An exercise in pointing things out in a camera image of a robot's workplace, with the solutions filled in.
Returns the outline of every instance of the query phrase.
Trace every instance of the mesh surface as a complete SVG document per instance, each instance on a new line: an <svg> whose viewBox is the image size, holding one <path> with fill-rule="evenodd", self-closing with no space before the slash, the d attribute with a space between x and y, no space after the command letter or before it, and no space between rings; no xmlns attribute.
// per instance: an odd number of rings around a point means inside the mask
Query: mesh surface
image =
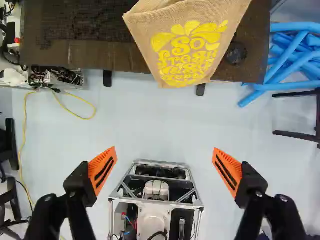
<svg viewBox="0 0 320 240"><path fill-rule="evenodd" d="M230 65L223 59L211 79L262 83L267 69L271 0L253 0L236 31L235 41L244 44L246 60Z"/></svg>
<svg viewBox="0 0 320 240"><path fill-rule="evenodd" d="M132 43L122 20L137 1L46 0L43 2L41 39Z"/></svg>
<svg viewBox="0 0 320 240"><path fill-rule="evenodd" d="M122 19L137 2L24 1L21 61L26 65L150 73ZM270 5L271 0L252 1L236 36L247 49L247 59L239 66L222 60L212 79L262 81L269 52Z"/></svg>

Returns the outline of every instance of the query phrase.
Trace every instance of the burlap bag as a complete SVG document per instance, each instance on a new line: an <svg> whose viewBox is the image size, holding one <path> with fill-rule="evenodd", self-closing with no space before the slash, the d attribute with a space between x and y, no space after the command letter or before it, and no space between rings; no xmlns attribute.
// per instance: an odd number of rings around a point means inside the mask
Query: burlap bag
<svg viewBox="0 0 320 240"><path fill-rule="evenodd" d="M250 2L140 0L123 19L159 86L179 88L210 81Z"/></svg>

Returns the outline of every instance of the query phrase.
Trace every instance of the aluminum frame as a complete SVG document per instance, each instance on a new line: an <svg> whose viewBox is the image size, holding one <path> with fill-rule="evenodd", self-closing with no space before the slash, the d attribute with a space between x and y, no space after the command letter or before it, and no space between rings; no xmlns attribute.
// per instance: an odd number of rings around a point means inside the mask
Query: aluminum frame
<svg viewBox="0 0 320 240"><path fill-rule="evenodd" d="M184 170L186 173L186 179L176 179L176 178L169 178L169 177L154 177L154 176L144 176L144 175L137 175L134 174L138 165L149 165L154 167L164 167L164 168L174 168L174 169L181 169ZM134 193L129 189L127 184L124 182L127 178L142 178L142 179L150 179L150 180L167 180L167 181L175 181L176 183L181 184L192 184L193 189L180 197L176 201L158 201L158 200L150 200L150 199L142 199L137 198ZM120 188L123 188L130 197L120 196L118 191ZM194 203L182 203L183 200L188 198L193 193L196 194L196 201ZM143 204L156 204L156 205L164 205L164 207L174 210L174 209L186 209L186 210L194 210L194 240L198 240L200 223L202 219L202 213L204 211L204 205L200 198L199 192L196 188L196 183L192 176L190 167L184 163L177 163L177 162L165 162L165 161L154 161L154 160L145 160L145 159L136 159L133 161L131 167L125 173L119 184L116 188L112 191L109 196L109 236L114 234L114 213L115 207L114 204L117 203L127 203L127 204L135 204L139 208Z"/></svg>

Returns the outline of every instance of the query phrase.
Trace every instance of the floor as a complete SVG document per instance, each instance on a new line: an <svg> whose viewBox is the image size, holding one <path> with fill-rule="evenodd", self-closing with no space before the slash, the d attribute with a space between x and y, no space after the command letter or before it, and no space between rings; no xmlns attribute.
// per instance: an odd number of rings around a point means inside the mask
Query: floor
<svg viewBox="0 0 320 240"><path fill-rule="evenodd" d="M50 92L33 94L27 101L22 164L34 201L49 193L64 194L63 181L82 161L115 146L118 163L98 201L88 209L98 240L107 239L109 232L108 196L138 158L189 164L205 206L199 239L231 240L243 211L212 165L217 147L249 162L268 181L269 195L293 198L308 233L320 234L320 152L315 143L272 135L272 130L314 134L314 97L271 99L266 94L241 109L237 102L249 90L239 83L211 83L205 95L197 97L194 87L159 89L151 75L115 73L112 88L106 88L102 71L86 74L88 90L72 93L97 107L92 120L75 118ZM12 91L18 145L25 93ZM63 96L62 101L79 115L91 114L88 106L73 98ZM19 193L27 216L24 193ZM61 233L72 239L67 222Z"/></svg>

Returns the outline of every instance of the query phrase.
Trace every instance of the yellow cable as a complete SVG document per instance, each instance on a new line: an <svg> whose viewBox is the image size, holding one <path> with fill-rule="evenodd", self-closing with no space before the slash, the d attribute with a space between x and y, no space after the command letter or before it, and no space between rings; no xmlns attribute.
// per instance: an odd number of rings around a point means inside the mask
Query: yellow cable
<svg viewBox="0 0 320 240"><path fill-rule="evenodd" d="M32 199L31 199L31 196L30 196L30 193L29 193L29 189L28 189L28 187L27 187L27 185L26 185L26 183L25 183L25 181L24 181L24 178L23 178L22 164L21 164L21 152L22 152L24 146L26 145L27 99L28 99L28 96L29 96L29 95L35 94L35 93L38 93L38 92L37 92L37 91L31 91L31 92L28 92L28 93L26 93L26 94L24 95L24 101L23 101L24 119L23 119L23 124L22 124L22 144L21 144L21 146L20 146L20 148L19 148L19 151L18 151L18 162L19 162L19 166L20 166L20 168L19 168L20 181L21 181L22 185L25 187L28 200L30 201L30 203L31 203L33 206L34 206L35 204L34 204L34 202L33 202ZM64 93L65 95L72 96L72 97L74 97L74 98L76 98L76 99L79 99L79 100L85 102L86 104L90 105L90 106L93 108L93 113L92 113L92 115L91 115L90 117L88 117L88 118L81 117L81 116L75 114L74 112L70 111L69 109L67 109L67 108L59 101L59 99L57 98L56 94L55 94L53 91L52 91L52 94L53 94L54 98L57 100L57 102L60 104L60 106L61 106L63 109L65 109L65 110L66 110L67 112L69 112L70 114L76 116L77 118L80 118L80 119L83 119L83 120L89 120L89 119L92 119L92 118L96 115L96 112L97 112L96 107L95 107L92 103L84 100L83 98L81 98L81 97L79 97L79 96L73 95L73 94L68 93L68 92ZM61 240L66 240L62 235L60 235L60 239L61 239Z"/></svg>
<svg viewBox="0 0 320 240"><path fill-rule="evenodd" d="M92 115L91 115L90 117L85 118L85 117L79 116L79 115L75 114L74 112L70 111L68 108L66 108L66 107L60 102L60 100L57 98L57 96L56 96L56 94L55 94L54 91L52 91L52 94L53 94L55 100L60 104L60 106L61 106L64 110L66 110L68 113L72 114L73 116L76 116L76 117L79 118L79 119L82 119L82 120L90 120L90 119L92 119L92 118L96 115L96 112L97 112L96 107L95 107L92 103L84 100L83 98L81 98L81 97L79 97L79 96L73 95L73 94L68 93L68 92L63 93L64 95L72 96L72 97L74 97L74 98L76 98L76 99L79 99L79 100L85 102L86 104L90 105L90 106L93 108L93 113L92 113Z"/></svg>
<svg viewBox="0 0 320 240"><path fill-rule="evenodd" d="M34 202L31 199L30 193L29 193L29 189L27 188L27 185L25 184L24 178L23 178L23 174L22 174L22 164L21 164L21 152L24 148L24 146L26 145L26 124L27 124L27 98L29 95L31 94L35 94L36 91L32 91L32 92L28 92L27 94L25 94L24 96L24 101L23 101L23 112L24 112L24 120L23 120L23 124L22 124L22 144L19 148L19 152L18 152L18 162L19 162L19 176L20 176L20 180L22 185L25 187L26 189L26 194L28 196L28 200L30 201L30 203L34 206Z"/></svg>

